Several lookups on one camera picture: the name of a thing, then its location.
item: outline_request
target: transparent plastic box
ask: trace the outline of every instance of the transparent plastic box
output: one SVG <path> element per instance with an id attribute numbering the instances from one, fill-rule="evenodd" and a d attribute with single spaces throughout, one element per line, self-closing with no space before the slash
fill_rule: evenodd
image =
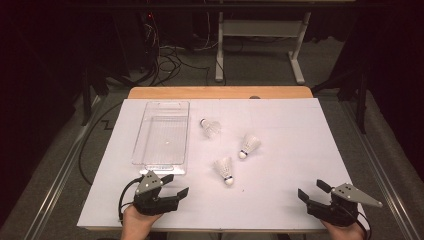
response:
<path id="1" fill-rule="evenodd" d="M 132 163 L 141 174 L 185 174 L 189 130 L 189 102 L 148 102 L 134 147 Z"/>

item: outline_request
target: hand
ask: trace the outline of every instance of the hand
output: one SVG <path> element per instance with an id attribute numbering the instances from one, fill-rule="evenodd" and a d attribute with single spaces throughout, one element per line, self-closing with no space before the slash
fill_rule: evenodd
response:
<path id="1" fill-rule="evenodd" d="M 121 240 L 144 240 L 149 235 L 153 223 L 162 215 L 146 216 L 130 205 L 124 211 Z"/>
<path id="2" fill-rule="evenodd" d="M 363 240 L 364 239 L 364 231 L 357 223 L 354 223 L 348 227 L 338 227 L 322 220 L 321 222 L 328 229 L 331 239 L 333 240 Z"/>

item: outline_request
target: black cable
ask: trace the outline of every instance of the black cable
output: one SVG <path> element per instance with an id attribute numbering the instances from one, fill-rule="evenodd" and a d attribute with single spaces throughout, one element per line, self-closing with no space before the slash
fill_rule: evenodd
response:
<path id="1" fill-rule="evenodd" d="M 371 236 L 372 236 L 371 223 L 370 223 L 370 221 L 368 221 L 368 218 L 366 218 L 364 214 L 362 214 L 361 212 L 359 212 L 359 214 L 365 219 L 365 221 L 367 221 L 367 224 L 370 227 L 370 234 L 368 235 L 368 239 L 367 239 L 367 240 L 369 240 L 369 239 L 371 239 Z M 363 227 L 362 230 L 364 230 L 366 232 L 364 225 L 360 224 L 359 226 L 362 226 Z"/>
<path id="2" fill-rule="evenodd" d="M 155 59 L 154 67 L 155 67 L 155 76 L 152 78 L 152 81 L 149 84 L 150 87 L 154 85 L 154 83 L 155 83 L 155 81 L 156 81 L 156 79 L 158 78 L 158 75 L 159 75 L 159 63 L 158 63 L 157 59 Z"/>
<path id="3" fill-rule="evenodd" d="M 164 47 L 162 49 L 170 49 L 171 52 L 167 53 L 167 54 L 161 54 L 161 57 L 166 58 L 167 61 L 163 61 L 158 65 L 159 70 L 164 71 L 164 72 L 168 72 L 168 76 L 164 79 L 160 79 L 159 77 L 157 79 L 159 79 L 159 82 L 152 82 L 150 86 L 158 86 L 160 84 L 164 85 L 164 82 L 171 80 L 172 78 L 176 77 L 180 71 L 181 71 L 181 65 L 193 68 L 193 69 L 199 69 L 199 70 L 206 70 L 206 81 L 207 81 L 207 77 L 209 75 L 209 69 L 210 67 L 196 67 L 190 64 L 185 63 L 183 60 L 181 60 L 181 58 L 178 57 L 178 53 L 176 50 L 176 46 L 174 46 L 174 48 L 171 47 Z M 171 69 L 164 69 L 162 67 L 163 64 L 166 63 L 172 63 L 173 68 Z"/>
<path id="4" fill-rule="evenodd" d="M 174 37 L 172 37 L 170 34 L 166 33 L 165 31 L 163 31 L 162 29 L 160 30 L 160 33 L 162 33 L 163 35 L 168 37 L 168 41 L 173 42 L 175 45 L 178 45 L 179 47 L 182 47 L 186 50 L 188 50 L 189 52 L 194 52 L 193 47 L 190 46 L 190 44 L 185 43 L 183 41 L 180 41 Z"/>
<path id="5" fill-rule="evenodd" d="M 149 71 L 147 72 L 146 75 L 144 75 L 143 77 L 139 78 L 138 80 L 136 80 L 135 82 L 137 84 L 140 84 L 142 82 L 145 82 L 146 80 L 148 80 L 149 78 L 151 78 L 153 75 L 155 74 L 155 65 L 152 65 L 149 68 Z"/>
<path id="6" fill-rule="evenodd" d="M 84 139 L 84 142 L 82 143 L 82 146 L 81 146 L 81 150 L 80 150 L 80 152 L 79 152 L 79 155 L 78 155 L 78 169 L 79 169 L 79 171 L 80 171 L 80 174 L 81 174 L 81 176 L 82 176 L 82 178 L 84 179 L 84 181 L 88 184 L 88 185 L 93 185 L 93 183 L 90 181 L 90 180 L 88 180 L 88 178 L 87 178 L 87 176 L 85 176 L 85 174 L 84 174 L 84 171 L 83 171 L 83 169 L 82 169 L 82 163 L 81 163 L 81 159 L 82 159 L 82 153 L 83 153 L 83 151 L 84 151 L 84 148 L 85 148 L 85 145 L 87 144 L 87 141 L 88 141 L 88 139 L 90 138 L 90 136 L 91 136 L 91 133 L 93 132 L 93 130 L 94 130 L 94 128 L 97 126 L 97 124 L 100 122 L 100 120 L 102 120 L 103 119 L 103 117 L 106 115 L 106 114 L 108 114 L 110 111 L 112 111 L 114 108 L 116 108 L 117 106 L 119 106 L 119 105 L 121 105 L 122 104 L 122 102 L 120 102 L 120 103 L 118 103 L 118 104 L 116 104 L 116 105 L 114 105 L 114 106 L 112 106 L 111 108 L 109 108 L 105 113 L 103 113 L 98 119 L 97 119 L 97 121 L 94 123 L 94 125 L 93 125 L 93 127 L 91 127 L 91 129 L 90 129 L 90 131 L 88 132 L 88 135 L 87 135 L 87 137 Z"/>
<path id="7" fill-rule="evenodd" d="M 125 186 L 124 190 L 122 191 L 121 197 L 119 197 L 118 216 L 119 216 L 119 221 L 121 222 L 121 224 L 122 224 L 122 221 L 124 220 L 124 213 L 122 213 L 122 207 L 132 203 L 131 202 L 131 203 L 126 203 L 122 205 L 122 200 L 124 200 L 125 193 L 127 192 L 128 188 L 130 188 L 134 183 L 140 183 L 143 177 L 144 176 L 141 176 L 139 178 L 132 180 L 130 183 L 128 183 L 127 186 Z"/>
<path id="8" fill-rule="evenodd" d="M 225 76 L 224 68 L 221 66 L 221 64 L 219 64 L 218 59 L 216 60 L 216 63 L 218 64 L 219 68 L 221 68 L 222 70 L 222 78 L 224 82 L 223 86 L 227 86 L 227 77 Z"/>
<path id="9" fill-rule="evenodd" d="M 352 213 L 350 213 L 346 208 L 344 208 L 343 206 L 340 206 L 340 205 L 337 205 L 337 207 L 339 207 L 341 210 L 343 210 L 344 212 L 346 212 L 352 219 L 354 219 L 355 220 L 355 222 L 359 225 L 359 227 L 362 229 L 362 231 L 364 232 L 364 240 L 369 240 L 369 239 L 371 239 L 371 225 L 370 225 L 370 223 L 369 223 L 369 221 L 368 221 L 368 219 L 361 213 L 361 212 L 359 212 L 358 211 L 358 213 L 359 214 L 361 214 L 361 216 L 367 221 L 367 223 L 368 223 L 368 226 L 370 227 L 370 236 L 368 237 L 368 234 L 367 234 L 367 230 L 365 229 L 365 227 L 364 227 L 364 225 L 358 220 L 358 218 L 357 217 L 354 217 L 353 215 L 352 215 Z"/>

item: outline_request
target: table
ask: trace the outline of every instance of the table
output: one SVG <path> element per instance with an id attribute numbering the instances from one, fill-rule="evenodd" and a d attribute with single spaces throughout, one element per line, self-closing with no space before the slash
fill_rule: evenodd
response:
<path id="1" fill-rule="evenodd" d="M 261 99 L 246 99 L 252 95 Z M 185 187 L 190 190 L 178 211 L 165 214 L 154 231 L 325 231 L 306 213 L 297 189 L 329 204 L 329 196 L 315 186 L 316 180 L 333 186 L 351 180 L 318 100 L 302 86 L 134 88 L 121 108 L 78 226 L 121 227 L 119 196 L 128 182 L 139 177 L 139 169 L 131 164 L 137 130 L 146 103 L 158 99 L 190 101 L 192 120 L 187 174 L 176 175 L 160 196 L 175 195 Z M 202 138 L 197 120 L 203 117 L 220 121 L 222 132 L 216 141 Z M 263 144 L 241 161 L 237 158 L 240 138 L 247 131 Z M 212 168 L 213 160 L 225 156 L 233 158 L 235 183 L 230 187 Z M 135 188 L 128 190 L 124 202 L 131 201 Z M 258 216 L 264 217 L 252 221 Z"/>
<path id="2" fill-rule="evenodd" d="M 353 2 L 355 0 L 314 0 L 315 2 Z M 303 0 L 236 0 L 235 2 L 305 2 Z M 218 23 L 218 51 L 216 55 L 216 70 L 215 80 L 217 82 L 224 79 L 224 52 L 222 44 L 224 36 L 261 36 L 261 37 L 289 37 L 296 38 L 296 46 L 293 51 L 288 52 L 291 67 L 293 69 L 296 82 L 299 85 L 305 84 L 302 70 L 298 62 L 300 48 L 303 38 L 305 37 L 306 29 L 309 24 L 311 12 L 305 12 L 303 19 L 297 21 L 265 21 L 265 20 L 239 20 L 239 19 L 224 19 L 224 14 L 219 13 Z"/>

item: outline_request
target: shuttlecock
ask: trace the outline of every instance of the shuttlecock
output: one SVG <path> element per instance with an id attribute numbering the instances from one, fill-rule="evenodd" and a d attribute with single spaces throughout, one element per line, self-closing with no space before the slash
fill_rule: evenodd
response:
<path id="1" fill-rule="evenodd" d="M 200 120 L 200 126 L 202 126 L 203 132 L 208 138 L 212 138 L 221 132 L 221 124 L 219 122 L 202 119 Z"/>
<path id="2" fill-rule="evenodd" d="M 231 157 L 225 157 L 214 162 L 214 167 L 218 171 L 219 175 L 224 178 L 224 182 L 227 185 L 231 185 L 234 182 L 233 175 L 231 173 Z"/>
<path id="3" fill-rule="evenodd" d="M 246 136 L 244 136 L 243 144 L 239 152 L 239 158 L 245 159 L 247 155 L 249 155 L 249 153 L 257 149 L 260 145 L 261 145 L 261 140 L 259 140 L 259 138 L 251 134 L 246 134 Z"/>

